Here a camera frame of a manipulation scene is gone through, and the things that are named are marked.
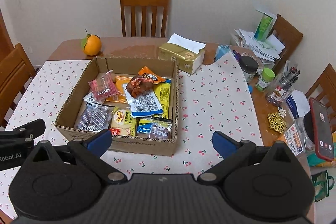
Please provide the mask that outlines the silver dark snack packet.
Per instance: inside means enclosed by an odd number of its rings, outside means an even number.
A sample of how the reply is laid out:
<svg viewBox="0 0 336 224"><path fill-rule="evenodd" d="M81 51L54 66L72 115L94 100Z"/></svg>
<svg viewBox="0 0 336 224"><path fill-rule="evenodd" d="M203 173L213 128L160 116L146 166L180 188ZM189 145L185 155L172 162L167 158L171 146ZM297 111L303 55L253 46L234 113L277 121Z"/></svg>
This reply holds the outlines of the silver dark snack packet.
<svg viewBox="0 0 336 224"><path fill-rule="evenodd" d="M86 104L74 128L81 131L100 132L107 129L112 119L113 106Z"/></svg>

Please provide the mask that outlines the pink sausage snack packet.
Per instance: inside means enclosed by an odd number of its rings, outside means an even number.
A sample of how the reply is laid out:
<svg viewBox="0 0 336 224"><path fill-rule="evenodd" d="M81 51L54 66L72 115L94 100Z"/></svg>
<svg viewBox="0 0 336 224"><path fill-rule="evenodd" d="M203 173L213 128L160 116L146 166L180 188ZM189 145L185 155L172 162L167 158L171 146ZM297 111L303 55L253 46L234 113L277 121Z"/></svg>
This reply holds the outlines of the pink sausage snack packet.
<svg viewBox="0 0 336 224"><path fill-rule="evenodd" d="M120 91L114 83L114 74L112 70L104 73L95 80L90 81L88 84L97 101L102 101L120 94Z"/></svg>

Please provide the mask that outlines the white blue snack packet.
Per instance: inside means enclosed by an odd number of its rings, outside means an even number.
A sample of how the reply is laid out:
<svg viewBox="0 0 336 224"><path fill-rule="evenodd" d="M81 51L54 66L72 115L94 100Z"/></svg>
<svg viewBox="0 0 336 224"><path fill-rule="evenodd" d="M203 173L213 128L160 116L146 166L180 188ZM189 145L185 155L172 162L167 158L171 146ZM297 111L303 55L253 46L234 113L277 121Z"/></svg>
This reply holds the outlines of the white blue snack packet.
<svg viewBox="0 0 336 224"><path fill-rule="evenodd" d="M136 98L133 98L127 91L126 86L127 84L122 85L133 118L143 118L163 114L162 105L153 89L145 90Z"/></svg>

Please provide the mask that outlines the maroon pig snack packet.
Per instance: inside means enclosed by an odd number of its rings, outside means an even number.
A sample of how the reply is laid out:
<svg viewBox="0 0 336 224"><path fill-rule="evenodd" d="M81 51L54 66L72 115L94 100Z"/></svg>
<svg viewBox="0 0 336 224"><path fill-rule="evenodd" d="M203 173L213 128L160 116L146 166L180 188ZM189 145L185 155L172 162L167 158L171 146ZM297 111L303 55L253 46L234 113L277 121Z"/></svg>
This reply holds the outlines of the maroon pig snack packet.
<svg viewBox="0 0 336 224"><path fill-rule="evenodd" d="M171 139L173 120L153 117L150 122L150 139L169 140Z"/></svg>

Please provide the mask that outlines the orange brown snack packet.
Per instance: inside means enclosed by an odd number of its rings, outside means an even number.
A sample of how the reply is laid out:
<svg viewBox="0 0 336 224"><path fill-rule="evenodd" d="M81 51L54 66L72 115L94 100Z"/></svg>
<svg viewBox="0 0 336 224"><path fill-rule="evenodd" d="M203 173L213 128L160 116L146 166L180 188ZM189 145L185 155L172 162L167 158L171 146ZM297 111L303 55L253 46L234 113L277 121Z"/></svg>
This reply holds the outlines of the orange brown snack packet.
<svg viewBox="0 0 336 224"><path fill-rule="evenodd" d="M137 98L143 92L165 81L166 79L156 75L148 67L143 67L139 70L138 74L128 82L126 90L133 98Z"/></svg>

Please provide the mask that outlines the yellow cheese snack packet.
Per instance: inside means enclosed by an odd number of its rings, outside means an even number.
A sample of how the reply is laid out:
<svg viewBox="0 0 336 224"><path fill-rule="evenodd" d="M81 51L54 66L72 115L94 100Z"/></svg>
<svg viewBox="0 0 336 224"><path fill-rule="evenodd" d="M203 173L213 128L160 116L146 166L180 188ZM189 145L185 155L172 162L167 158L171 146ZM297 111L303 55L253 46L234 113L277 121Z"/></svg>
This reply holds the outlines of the yellow cheese snack packet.
<svg viewBox="0 0 336 224"><path fill-rule="evenodd" d="M135 136L137 121L131 116L130 108L116 107L112 114L110 132L112 135Z"/></svg>

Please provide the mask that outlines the gold ornament coaster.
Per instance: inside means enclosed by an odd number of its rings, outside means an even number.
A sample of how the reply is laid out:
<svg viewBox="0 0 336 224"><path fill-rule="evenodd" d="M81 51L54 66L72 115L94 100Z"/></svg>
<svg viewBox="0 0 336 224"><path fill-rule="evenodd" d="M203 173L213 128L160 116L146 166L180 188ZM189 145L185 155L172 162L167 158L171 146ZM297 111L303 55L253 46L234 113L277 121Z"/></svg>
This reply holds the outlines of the gold ornament coaster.
<svg viewBox="0 0 336 224"><path fill-rule="evenodd" d="M284 133L287 128L285 116L286 114L269 113L267 115L269 128L277 133Z"/></svg>

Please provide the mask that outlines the cherry print tablecloth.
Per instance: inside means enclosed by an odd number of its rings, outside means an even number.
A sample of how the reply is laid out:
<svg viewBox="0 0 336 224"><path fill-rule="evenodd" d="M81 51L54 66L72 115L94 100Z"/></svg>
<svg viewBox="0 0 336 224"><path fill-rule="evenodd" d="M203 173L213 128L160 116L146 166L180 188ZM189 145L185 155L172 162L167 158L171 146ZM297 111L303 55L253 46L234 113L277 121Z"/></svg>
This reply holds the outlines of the cherry print tablecloth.
<svg viewBox="0 0 336 224"><path fill-rule="evenodd" d="M47 61L29 84L7 125L12 130L41 118L44 138L54 145L66 143L55 128L56 116L72 92L86 60ZM108 151L102 159L127 176L133 173L192 173L197 176L221 160L212 146L219 130L235 140L262 145L248 85L230 53L193 74L179 72L179 122L177 149L172 156Z"/></svg>

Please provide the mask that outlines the orange snack packet in box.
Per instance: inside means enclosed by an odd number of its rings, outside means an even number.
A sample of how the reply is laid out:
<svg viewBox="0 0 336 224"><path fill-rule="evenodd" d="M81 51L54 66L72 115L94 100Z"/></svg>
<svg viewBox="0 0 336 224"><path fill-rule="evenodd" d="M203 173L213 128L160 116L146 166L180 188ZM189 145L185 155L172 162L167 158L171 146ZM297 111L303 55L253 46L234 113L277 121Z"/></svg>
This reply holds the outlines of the orange snack packet in box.
<svg viewBox="0 0 336 224"><path fill-rule="evenodd" d="M124 84L128 84L132 77L112 74L112 79L119 93L114 96L108 97L106 101L113 103L127 103L126 95L122 86Z"/></svg>

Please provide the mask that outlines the orange labelled box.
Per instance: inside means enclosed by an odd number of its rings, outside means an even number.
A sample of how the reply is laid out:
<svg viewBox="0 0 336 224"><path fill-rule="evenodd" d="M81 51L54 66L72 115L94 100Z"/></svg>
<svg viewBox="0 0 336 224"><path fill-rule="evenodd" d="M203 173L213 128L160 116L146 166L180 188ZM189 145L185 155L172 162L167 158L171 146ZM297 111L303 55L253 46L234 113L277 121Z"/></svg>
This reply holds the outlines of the orange labelled box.
<svg viewBox="0 0 336 224"><path fill-rule="evenodd" d="M304 117L297 118L283 135L284 142L294 156L310 155L315 150L314 133L311 122L305 121Z"/></svg>

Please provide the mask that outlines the cardboard box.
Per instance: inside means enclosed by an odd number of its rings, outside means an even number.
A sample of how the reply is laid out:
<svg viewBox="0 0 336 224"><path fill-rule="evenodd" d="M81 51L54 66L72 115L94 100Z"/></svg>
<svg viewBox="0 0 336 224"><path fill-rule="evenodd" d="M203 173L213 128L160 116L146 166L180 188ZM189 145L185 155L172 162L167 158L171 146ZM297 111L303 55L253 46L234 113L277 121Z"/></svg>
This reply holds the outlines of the cardboard box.
<svg viewBox="0 0 336 224"><path fill-rule="evenodd" d="M83 97L89 92L89 82L99 74L112 70L117 75L134 76L140 69L147 66L155 74L172 80L170 88L169 118L173 120L172 136L169 140L141 138L139 136L113 135L110 149L117 152L133 152L171 156L175 153L178 142L179 122L179 65L176 61L129 58L129 57L96 57L84 69L77 84L63 104L55 121L55 127L68 140L86 140L93 135L90 131L75 128L75 122L84 109Z"/></svg>

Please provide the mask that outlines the clear jar with pens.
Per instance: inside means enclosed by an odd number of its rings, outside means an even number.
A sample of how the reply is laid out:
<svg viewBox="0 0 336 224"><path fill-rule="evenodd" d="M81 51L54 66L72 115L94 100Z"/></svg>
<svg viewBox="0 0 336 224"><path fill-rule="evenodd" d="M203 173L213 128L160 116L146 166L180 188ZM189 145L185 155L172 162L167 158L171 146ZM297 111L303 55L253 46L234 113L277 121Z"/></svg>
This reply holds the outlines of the clear jar with pens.
<svg viewBox="0 0 336 224"><path fill-rule="evenodd" d="M293 85L298 80L300 70L297 64L287 60L282 71L274 78L266 89L266 100L279 107L291 95Z"/></svg>

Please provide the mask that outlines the wooden chair at left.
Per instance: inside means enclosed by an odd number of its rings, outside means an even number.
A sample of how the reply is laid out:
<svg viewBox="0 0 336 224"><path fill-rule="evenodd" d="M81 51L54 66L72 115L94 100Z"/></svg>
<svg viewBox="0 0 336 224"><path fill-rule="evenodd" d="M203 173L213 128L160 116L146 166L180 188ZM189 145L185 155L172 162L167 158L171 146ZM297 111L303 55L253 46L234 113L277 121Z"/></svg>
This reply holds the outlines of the wooden chair at left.
<svg viewBox="0 0 336 224"><path fill-rule="evenodd" d="M21 43L16 44L1 61L1 128L6 128L8 125L9 118L6 118L8 111L14 111L17 107L15 98L18 94L25 93L26 82L33 79L36 74Z"/></svg>

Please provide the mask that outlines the wooden chair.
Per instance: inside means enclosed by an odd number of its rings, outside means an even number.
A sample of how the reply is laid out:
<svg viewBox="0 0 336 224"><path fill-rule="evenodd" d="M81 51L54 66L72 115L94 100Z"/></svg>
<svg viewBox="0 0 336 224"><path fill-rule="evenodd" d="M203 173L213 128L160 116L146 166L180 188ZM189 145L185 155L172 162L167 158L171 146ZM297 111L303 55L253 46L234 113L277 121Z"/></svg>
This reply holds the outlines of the wooden chair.
<svg viewBox="0 0 336 224"><path fill-rule="evenodd" d="M130 36L137 36L137 12L141 12L140 35L164 38L166 36L167 18L170 0L120 0L122 36L126 36L126 12L130 10ZM161 30L157 35L158 11L162 10Z"/></svg>
<svg viewBox="0 0 336 224"><path fill-rule="evenodd" d="M8 111L14 111L17 107L15 98L18 94L25 93L26 82L33 79L36 74L21 43L16 44L1 61L1 128L6 128L8 125L9 118L6 118Z"/></svg>
<svg viewBox="0 0 336 224"><path fill-rule="evenodd" d="M273 67L274 73L278 74L284 67L285 62L289 60L292 53L296 50L302 41L303 33L292 26L280 14L277 14L277 19L273 25L271 34L276 36L276 38L278 38L285 46L285 48L279 54L280 60L276 61Z"/></svg>

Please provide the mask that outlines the green lid bottle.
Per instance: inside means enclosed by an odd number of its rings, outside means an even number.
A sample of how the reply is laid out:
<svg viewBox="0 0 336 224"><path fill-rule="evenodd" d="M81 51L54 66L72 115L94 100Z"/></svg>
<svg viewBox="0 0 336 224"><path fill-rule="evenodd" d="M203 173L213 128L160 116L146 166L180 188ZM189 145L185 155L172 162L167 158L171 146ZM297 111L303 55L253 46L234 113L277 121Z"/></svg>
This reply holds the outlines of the green lid bottle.
<svg viewBox="0 0 336 224"><path fill-rule="evenodd" d="M264 68L255 85L256 89L263 92L273 81L274 78L275 78L274 71L272 71L272 69L269 68Z"/></svg>

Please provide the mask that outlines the dark lid glass jar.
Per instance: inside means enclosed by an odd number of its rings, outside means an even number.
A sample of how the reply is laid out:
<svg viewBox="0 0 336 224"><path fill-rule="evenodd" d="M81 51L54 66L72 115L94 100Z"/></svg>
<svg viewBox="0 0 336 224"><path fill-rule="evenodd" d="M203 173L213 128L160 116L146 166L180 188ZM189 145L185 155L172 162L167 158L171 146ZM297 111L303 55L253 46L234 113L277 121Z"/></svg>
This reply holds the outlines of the dark lid glass jar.
<svg viewBox="0 0 336 224"><path fill-rule="evenodd" d="M239 65L243 71L246 82L250 83L259 68L258 62L250 56L240 56Z"/></svg>

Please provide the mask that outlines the red smartphone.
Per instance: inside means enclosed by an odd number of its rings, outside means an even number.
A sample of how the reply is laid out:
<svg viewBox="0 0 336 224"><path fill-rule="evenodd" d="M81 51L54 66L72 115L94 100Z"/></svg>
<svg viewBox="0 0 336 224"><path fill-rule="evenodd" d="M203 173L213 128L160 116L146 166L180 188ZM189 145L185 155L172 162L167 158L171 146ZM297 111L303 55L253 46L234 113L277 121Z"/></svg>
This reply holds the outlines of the red smartphone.
<svg viewBox="0 0 336 224"><path fill-rule="evenodd" d="M334 142L327 107L314 98L309 98L309 106L313 124L315 154L324 161L332 162L334 160Z"/></svg>

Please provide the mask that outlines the yellow snack packet in box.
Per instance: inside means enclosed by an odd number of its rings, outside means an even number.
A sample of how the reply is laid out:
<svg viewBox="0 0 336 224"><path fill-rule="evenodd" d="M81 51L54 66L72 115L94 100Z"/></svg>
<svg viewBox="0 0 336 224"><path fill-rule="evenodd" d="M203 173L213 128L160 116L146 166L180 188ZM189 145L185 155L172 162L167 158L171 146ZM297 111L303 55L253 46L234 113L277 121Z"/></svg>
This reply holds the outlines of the yellow snack packet in box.
<svg viewBox="0 0 336 224"><path fill-rule="evenodd" d="M151 124L157 123L157 121L154 119L155 117L169 119L170 88L171 88L171 79L166 79L164 83L160 83L154 87L153 90L159 102L162 105L163 113L153 115L151 117L140 118L138 121L137 135L149 134L151 130Z"/></svg>

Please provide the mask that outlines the light blue small box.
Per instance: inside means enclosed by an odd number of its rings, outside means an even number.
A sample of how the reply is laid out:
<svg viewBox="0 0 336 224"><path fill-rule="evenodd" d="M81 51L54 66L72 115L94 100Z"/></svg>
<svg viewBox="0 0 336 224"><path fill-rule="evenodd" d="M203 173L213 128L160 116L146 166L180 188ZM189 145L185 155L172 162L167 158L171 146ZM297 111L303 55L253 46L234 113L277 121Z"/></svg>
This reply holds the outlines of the light blue small box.
<svg viewBox="0 0 336 224"><path fill-rule="evenodd" d="M223 55L225 55L230 50L230 46L228 45L219 45L215 52L214 61L217 62Z"/></svg>

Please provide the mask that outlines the orange tangerine with leaf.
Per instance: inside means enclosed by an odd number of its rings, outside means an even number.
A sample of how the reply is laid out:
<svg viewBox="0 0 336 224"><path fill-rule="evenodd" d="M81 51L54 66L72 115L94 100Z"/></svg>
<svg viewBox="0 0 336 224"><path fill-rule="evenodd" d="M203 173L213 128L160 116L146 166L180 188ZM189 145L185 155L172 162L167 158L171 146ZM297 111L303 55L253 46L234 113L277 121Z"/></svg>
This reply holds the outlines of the orange tangerine with leaf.
<svg viewBox="0 0 336 224"><path fill-rule="evenodd" d="M81 49L87 56L97 56L101 51L101 39L99 36L90 34L87 29L86 37L80 42Z"/></svg>

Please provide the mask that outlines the pile of white papers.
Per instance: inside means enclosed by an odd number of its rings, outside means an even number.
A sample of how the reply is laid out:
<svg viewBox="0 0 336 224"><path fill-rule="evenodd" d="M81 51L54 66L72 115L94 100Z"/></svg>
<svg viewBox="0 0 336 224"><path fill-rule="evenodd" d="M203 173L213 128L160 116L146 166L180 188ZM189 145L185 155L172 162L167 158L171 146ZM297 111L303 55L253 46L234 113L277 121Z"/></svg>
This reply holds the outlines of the pile of white papers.
<svg viewBox="0 0 336 224"><path fill-rule="evenodd" d="M285 45L274 34L271 34L264 42L254 39L254 34L254 32L241 29L234 30L230 44L251 50L263 65L273 67L280 61L280 55L285 53Z"/></svg>

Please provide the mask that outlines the yellow tissue pack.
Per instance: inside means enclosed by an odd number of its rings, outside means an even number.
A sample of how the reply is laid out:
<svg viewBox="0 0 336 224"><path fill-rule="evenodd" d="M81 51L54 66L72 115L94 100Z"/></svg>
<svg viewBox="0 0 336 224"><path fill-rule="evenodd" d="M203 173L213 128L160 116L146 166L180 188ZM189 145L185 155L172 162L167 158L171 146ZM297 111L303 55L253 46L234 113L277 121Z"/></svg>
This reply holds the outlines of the yellow tissue pack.
<svg viewBox="0 0 336 224"><path fill-rule="evenodd" d="M173 34L159 47L158 58L176 61L181 71L192 75L203 63L205 47L205 43Z"/></svg>

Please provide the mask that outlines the green white carton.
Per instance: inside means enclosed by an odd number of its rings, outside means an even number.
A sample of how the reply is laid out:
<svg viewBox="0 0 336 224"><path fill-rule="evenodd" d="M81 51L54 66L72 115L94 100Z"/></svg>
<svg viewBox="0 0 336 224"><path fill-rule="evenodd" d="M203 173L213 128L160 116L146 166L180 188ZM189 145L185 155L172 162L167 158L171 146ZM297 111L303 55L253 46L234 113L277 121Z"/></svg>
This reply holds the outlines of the green white carton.
<svg viewBox="0 0 336 224"><path fill-rule="evenodd" d="M264 42L276 22L277 15L262 9L256 9L256 11L262 14L262 17L253 38L257 41Z"/></svg>

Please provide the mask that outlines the wooden chair at right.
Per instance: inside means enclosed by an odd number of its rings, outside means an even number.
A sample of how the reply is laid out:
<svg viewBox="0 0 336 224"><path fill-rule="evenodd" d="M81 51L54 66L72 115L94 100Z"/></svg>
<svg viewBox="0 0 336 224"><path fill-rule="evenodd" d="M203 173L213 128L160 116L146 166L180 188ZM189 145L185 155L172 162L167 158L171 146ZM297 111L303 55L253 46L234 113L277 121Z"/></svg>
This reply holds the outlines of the wooden chair at right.
<svg viewBox="0 0 336 224"><path fill-rule="evenodd" d="M303 33L292 26L280 14L277 14L277 19L273 25L271 34L276 36L276 38L278 38L285 46L285 48L279 54L280 60L276 61L273 67L274 73L278 74L284 67L285 62L289 60L292 53L296 50L302 41Z"/></svg>

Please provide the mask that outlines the wooden chair at back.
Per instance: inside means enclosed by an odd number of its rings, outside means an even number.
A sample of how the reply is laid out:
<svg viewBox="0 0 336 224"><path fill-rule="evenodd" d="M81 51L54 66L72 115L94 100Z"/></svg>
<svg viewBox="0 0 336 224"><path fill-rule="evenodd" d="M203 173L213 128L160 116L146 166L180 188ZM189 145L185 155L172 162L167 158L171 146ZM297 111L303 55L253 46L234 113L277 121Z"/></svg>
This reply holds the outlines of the wooden chair at back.
<svg viewBox="0 0 336 224"><path fill-rule="evenodd" d="M130 36L137 36L137 12L141 12L140 35L164 38L166 36L167 18L170 0L120 0L122 36L126 36L126 12L130 10ZM161 30L157 35L158 11L162 10Z"/></svg>

